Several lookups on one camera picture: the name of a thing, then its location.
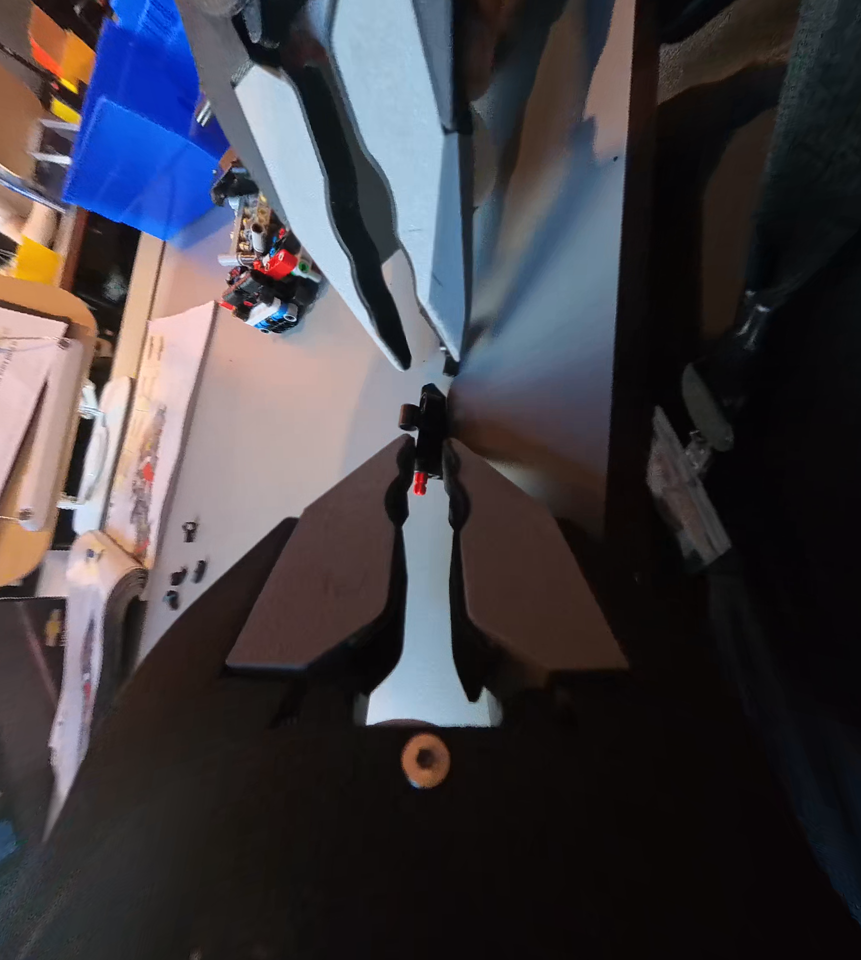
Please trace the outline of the open instruction book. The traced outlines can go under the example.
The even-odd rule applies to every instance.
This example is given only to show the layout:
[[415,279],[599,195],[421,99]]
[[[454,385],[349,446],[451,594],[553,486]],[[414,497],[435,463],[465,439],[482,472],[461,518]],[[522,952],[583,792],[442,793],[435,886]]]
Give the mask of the open instruction book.
[[216,310],[208,303],[150,321],[103,522],[69,550],[63,674],[48,741],[55,807],[131,668],[128,621],[157,558]]

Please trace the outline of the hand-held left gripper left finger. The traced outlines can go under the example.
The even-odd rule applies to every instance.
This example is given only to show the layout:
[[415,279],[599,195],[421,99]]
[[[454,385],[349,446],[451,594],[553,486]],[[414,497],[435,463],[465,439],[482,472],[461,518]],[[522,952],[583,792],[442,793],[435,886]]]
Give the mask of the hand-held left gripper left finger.
[[305,677],[368,696],[403,650],[403,527],[415,441],[400,435],[311,502],[297,520],[225,664]]

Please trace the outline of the black hinged brick piece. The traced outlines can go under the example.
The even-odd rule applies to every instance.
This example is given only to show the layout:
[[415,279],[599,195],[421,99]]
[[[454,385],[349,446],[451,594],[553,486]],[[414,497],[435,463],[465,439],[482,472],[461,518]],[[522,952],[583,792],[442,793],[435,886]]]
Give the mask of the black hinged brick piece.
[[447,396],[434,383],[427,383],[419,402],[421,422],[416,434],[414,471],[428,474],[428,481],[443,476],[443,446],[448,435]]

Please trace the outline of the toy brick car model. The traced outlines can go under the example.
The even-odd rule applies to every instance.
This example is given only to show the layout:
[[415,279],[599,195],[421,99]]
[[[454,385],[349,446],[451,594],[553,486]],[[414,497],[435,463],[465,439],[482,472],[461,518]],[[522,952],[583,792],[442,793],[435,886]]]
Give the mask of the toy brick car model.
[[230,245],[217,259],[226,271],[221,306],[261,333],[295,330],[324,283],[317,262],[233,149],[218,162],[209,196],[217,209],[232,212]]

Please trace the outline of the blue plastic bin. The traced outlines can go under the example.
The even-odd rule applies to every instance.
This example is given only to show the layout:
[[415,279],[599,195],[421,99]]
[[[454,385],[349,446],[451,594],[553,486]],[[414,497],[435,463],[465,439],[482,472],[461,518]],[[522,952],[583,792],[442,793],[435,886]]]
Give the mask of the blue plastic bin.
[[229,142],[202,123],[197,66],[173,1],[112,2],[98,37],[63,199],[161,241],[213,207]]

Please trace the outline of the grey desk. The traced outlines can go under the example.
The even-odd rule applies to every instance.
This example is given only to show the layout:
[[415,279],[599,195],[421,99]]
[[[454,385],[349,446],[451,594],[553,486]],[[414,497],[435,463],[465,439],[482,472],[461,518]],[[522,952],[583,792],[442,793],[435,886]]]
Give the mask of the grey desk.
[[[472,286],[456,376],[458,438],[553,513],[599,534],[605,518],[626,193],[634,2],[499,2],[466,10],[460,76],[472,120]],[[362,214],[412,364],[399,370],[328,282],[290,333],[214,323],[170,487],[157,558],[136,606],[132,662],[259,538],[403,435],[398,407],[446,389],[392,214]],[[218,294],[203,254],[164,258],[160,317]],[[208,574],[176,613],[166,566],[198,519]]]

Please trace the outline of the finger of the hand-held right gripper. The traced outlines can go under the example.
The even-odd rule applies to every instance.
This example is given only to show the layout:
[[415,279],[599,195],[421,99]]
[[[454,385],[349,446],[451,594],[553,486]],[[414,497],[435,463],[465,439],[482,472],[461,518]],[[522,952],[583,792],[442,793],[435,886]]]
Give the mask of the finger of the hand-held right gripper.
[[417,303],[456,369],[471,306],[473,167],[456,3],[339,1],[328,40]]
[[253,65],[234,94],[277,197],[277,209],[387,360],[413,364],[399,309],[365,225],[349,142],[328,85],[311,67]]

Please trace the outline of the clear plastic badge holder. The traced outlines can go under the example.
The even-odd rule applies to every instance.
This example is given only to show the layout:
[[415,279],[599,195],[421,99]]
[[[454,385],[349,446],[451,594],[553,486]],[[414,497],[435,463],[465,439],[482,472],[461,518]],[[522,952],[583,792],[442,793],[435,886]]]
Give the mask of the clear plastic badge holder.
[[732,548],[703,484],[714,451],[697,430],[682,443],[660,406],[654,408],[651,428],[647,487],[685,565],[690,570],[706,570]]

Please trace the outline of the wooden board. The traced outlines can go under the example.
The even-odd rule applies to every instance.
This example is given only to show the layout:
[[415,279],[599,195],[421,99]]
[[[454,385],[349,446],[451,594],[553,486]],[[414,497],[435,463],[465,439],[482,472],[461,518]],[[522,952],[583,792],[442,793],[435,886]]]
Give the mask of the wooden board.
[[[97,340],[97,325],[91,311],[79,297],[53,286],[0,275],[0,306],[65,322],[64,337],[77,340],[84,346],[85,377],[88,378]],[[31,417],[17,451],[10,478],[0,498],[0,588],[23,580],[40,566],[52,546],[60,512],[58,510],[53,515],[40,533],[29,532],[17,522],[18,487],[21,473],[29,460],[31,431],[42,398],[43,396]],[[75,443],[76,441],[73,446],[66,446],[64,449],[64,485]]]

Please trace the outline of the black printed box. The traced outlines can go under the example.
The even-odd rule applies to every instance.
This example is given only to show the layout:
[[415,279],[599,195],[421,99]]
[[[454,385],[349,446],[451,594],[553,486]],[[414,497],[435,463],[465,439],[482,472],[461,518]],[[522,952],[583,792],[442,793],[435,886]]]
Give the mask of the black printed box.
[[63,651],[44,628],[59,606],[48,599],[0,599],[0,821],[38,843],[53,796],[50,739]]

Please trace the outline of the cluster of black connector pieces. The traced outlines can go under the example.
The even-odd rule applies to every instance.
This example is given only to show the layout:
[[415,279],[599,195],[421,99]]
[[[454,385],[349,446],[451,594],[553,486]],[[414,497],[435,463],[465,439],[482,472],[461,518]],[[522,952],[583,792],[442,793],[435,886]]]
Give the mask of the cluster of black connector pieces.
[[164,608],[173,614],[181,611],[188,599],[188,590],[202,586],[209,572],[209,557],[201,551],[203,544],[198,518],[180,526],[178,557],[165,566]]

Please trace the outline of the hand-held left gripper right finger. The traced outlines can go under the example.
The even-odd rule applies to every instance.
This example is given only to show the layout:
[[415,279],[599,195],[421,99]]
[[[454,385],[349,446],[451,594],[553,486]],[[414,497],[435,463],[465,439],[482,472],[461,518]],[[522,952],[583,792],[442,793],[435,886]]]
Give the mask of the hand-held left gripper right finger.
[[628,671],[547,507],[461,441],[442,450],[451,654],[467,698],[488,691],[505,701],[562,677]]

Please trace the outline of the white plastic device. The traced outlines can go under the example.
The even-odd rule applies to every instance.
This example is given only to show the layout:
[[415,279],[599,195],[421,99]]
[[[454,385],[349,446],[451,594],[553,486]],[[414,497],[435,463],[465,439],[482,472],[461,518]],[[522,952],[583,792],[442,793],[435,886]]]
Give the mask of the white plastic device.
[[[28,532],[43,532],[60,510],[73,514],[77,534],[99,530],[106,520],[135,381],[113,378],[96,395],[85,368],[82,342],[70,337],[56,342],[17,488],[16,521]],[[91,422],[91,433],[78,491],[69,494],[64,454],[81,421]]]

